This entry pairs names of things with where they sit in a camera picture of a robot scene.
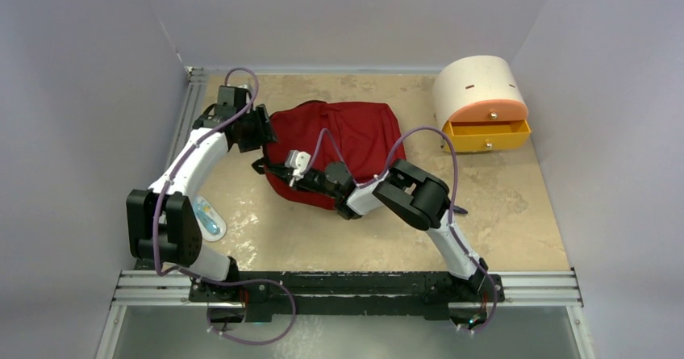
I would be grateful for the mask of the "red student backpack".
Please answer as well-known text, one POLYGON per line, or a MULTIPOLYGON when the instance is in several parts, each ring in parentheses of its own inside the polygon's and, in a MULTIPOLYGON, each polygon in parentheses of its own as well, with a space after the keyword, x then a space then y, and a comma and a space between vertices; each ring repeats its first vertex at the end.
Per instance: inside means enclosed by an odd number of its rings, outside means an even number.
POLYGON ((342 160, 357 182, 366 183, 384 170, 391 148, 402 135, 398 120, 386 103, 312 100, 275 112, 270 120, 277 142, 267 144, 262 150, 263 157, 252 167, 264 174, 284 199, 329 211, 334 209, 333 198, 293 190, 274 173, 284 165, 289 152, 313 154, 319 133, 326 128, 332 137, 323 139, 312 169, 323 171, 328 164, 342 160))

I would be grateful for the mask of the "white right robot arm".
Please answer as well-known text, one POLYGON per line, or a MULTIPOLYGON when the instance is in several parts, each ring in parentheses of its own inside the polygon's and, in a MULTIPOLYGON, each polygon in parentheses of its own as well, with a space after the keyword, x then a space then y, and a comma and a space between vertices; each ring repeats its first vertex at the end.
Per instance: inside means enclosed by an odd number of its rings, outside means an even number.
POLYGON ((281 164, 262 161, 253 168, 275 177, 287 190, 324 198, 346 220, 388 208, 405 224, 427 234, 442 256, 459 298, 471 300, 484 290, 497 288, 484 260, 462 239, 447 185, 408 161, 394 161, 383 175, 364 186, 352 179, 340 161, 332 162, 324 171, 306 169, 303 160, 281 164))

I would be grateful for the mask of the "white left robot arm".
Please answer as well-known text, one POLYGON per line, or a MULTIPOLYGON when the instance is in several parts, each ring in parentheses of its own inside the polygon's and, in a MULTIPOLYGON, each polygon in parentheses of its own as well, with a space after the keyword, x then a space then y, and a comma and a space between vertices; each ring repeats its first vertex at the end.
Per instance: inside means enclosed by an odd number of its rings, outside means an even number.
POLYGON ((265 106, 253 104, 249 86, 219 87, 217 101, 193 122, 188 140, 170 166, 149 187, 126 198, 133 257, 151 262, 163 277, 179 271, 222 302, 244 284, 236 259, 206 246, 195 213, 198 192, 211 170, 233 146, 249 152, 276 141, 265 106))

